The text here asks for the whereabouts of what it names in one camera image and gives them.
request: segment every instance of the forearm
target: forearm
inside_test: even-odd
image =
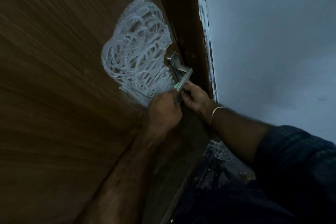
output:
[[[138,223],[148,187],[149,159],[155,147],[142,130],[107,178],[81,223]]]
[[[252,166],[260,142],[274,126],[219,108],[213,114],[211,127],[238,158]]]

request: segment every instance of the door handle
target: door handle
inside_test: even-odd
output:
[[[180,93],[193,73],[193,69],[182,64],[179,53],[177,51],[175,51],[173,55],[169,56],[167,60],[171,70],[178,80],[176,89],[177,92]]]

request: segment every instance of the wooden door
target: wooden door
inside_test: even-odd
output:
[[[141,112],[101,61],[132,1],[1,0],[1,223],[72,222],[132,141]],[[161,0],[150,1],[169,24]],[[177,133],[188,137],[190,127],[185,120]]]

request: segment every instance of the door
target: door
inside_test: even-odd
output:
[[[162,16],[168,36],[157,57],[178,50],[161,0],[1,0],[1,223],[71,223],[136,135],[146,98],[102,58],[115,30],[124,30],[120,20],[141,2]],[[191,140],[186,119],[160,150],[149,208],[155,191],[167,194],[165,182],[175,187],[157,219],[206,145]],[[191,150],[179,153],[186,145]]]

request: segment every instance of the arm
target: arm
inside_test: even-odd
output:
[[[291,126],[249,120],[217,105],[188,82],[185,104],[212,126],[242,161],[252,166],[263,190],[298,217],[336,220],[336,146]]]
[[[151,155],[182,118],[177,91],[155,96],[140,133],[78,222],[133,224],[141,220]]]
[[[274,126],[242,117],[229,109],[219,108],[199,86],[188,82],[182,92],[186,106],[211,125],[225,145],[243,162],[252,166],[260,142]]]

